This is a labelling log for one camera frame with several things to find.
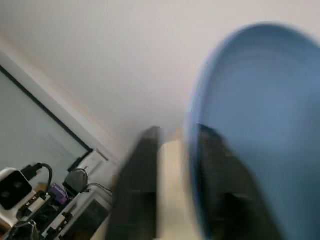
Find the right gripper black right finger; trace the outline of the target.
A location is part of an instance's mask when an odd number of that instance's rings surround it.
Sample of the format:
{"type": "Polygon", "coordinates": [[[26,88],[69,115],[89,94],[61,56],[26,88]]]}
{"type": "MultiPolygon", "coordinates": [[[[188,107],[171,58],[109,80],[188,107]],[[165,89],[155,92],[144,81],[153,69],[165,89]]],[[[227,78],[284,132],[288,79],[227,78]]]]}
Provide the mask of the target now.
{"type": "Polygon", "coordinates": [[[198,132],[199,196],[209,240],[283,240],[249,170],[219,133],[198,132]]]}

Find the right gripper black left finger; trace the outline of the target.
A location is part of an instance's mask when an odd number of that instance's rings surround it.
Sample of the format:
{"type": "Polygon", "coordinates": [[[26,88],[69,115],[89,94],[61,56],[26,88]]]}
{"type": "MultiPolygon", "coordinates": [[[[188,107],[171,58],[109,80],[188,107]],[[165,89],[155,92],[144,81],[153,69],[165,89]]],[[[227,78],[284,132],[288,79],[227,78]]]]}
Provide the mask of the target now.
{"type": "Polygon", "coordinates": [[[157,238],[158,158],[161,129],[146,129],[128,155],[112,190],[105,240],[157,238]]]}

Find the black framed glass panel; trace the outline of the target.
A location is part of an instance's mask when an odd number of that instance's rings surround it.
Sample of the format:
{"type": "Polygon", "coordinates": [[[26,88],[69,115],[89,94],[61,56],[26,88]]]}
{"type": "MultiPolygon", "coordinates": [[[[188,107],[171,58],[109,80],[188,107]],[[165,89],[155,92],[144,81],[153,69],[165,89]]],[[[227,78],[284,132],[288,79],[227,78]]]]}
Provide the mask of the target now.
{"type": "Polygon", "coordinates": [[[0,65],[0,169],[45,163],[63,172],[91,152],[0,65]]]}

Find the blue plate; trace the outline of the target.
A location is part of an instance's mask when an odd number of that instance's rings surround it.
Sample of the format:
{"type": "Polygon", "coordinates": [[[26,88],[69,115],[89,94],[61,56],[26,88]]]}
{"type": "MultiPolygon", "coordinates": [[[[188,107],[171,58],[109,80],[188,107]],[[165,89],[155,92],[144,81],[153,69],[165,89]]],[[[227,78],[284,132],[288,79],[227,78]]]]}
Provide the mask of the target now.
{"type": "Polygon", "coordinates": [[[233,33],[205,65],[186,127],[194,211],[206,233],[198,133],[216,130],[253,176],[283,240],[320,240],[320,43],[285,25],[233,33]]]}

